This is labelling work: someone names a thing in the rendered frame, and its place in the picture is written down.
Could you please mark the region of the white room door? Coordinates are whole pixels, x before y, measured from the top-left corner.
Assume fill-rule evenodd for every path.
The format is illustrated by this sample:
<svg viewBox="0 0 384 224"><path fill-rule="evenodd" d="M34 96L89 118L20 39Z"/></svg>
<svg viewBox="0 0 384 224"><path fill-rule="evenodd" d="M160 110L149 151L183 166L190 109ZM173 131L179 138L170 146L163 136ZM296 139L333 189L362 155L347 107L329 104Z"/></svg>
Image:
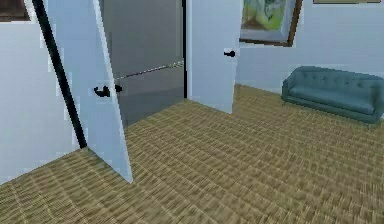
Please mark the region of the white room door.
<svg viewBox="0 0 384 224"><path fill-rule="evenodd" d="M242 0L186 0L187 98L229 114L242 9Z"/></svg>
<svg viewBox="0 0 384 224"><path fill-rule="evenodd" d="M133 181L99 0L43 0L87 146ZM109 97L94 88L107 86Z"/></svg>

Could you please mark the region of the teal sofa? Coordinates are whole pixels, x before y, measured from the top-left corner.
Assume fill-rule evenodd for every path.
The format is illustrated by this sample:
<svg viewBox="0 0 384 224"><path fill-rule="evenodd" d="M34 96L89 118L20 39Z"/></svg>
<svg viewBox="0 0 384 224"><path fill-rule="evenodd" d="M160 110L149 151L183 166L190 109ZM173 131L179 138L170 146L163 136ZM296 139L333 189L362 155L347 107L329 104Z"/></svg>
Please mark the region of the teal sofa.
<svg viewBox="0 0 384 224"><path fill-rule="evenodd" d="M384 115L384 78L301 66L283 81L282 100L377 124Z"/></svg>

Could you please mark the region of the brown framed green picture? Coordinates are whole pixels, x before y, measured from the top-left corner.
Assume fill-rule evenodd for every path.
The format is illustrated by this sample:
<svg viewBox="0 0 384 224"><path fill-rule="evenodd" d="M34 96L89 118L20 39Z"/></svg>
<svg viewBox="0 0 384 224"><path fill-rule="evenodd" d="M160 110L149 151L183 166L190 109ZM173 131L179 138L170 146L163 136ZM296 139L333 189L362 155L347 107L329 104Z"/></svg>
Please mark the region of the brown framed green picture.
<svg viewBox="0 0 384 224"><path fill-rule="evenodd" d="M292 47L303 0L243 0L240 42Z"/></svg>

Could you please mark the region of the dark brown framed picture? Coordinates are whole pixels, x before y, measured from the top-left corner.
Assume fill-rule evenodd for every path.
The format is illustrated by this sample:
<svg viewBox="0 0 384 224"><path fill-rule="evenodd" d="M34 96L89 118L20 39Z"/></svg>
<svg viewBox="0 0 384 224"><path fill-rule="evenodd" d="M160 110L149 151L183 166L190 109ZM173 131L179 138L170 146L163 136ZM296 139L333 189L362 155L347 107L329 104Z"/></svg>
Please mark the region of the dark brown framed picture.
<svg viewBox="0 0 384 224"><path fill-rule="evenodd" d="M0 22L29 20L24 0L0 0Z"/></svg>

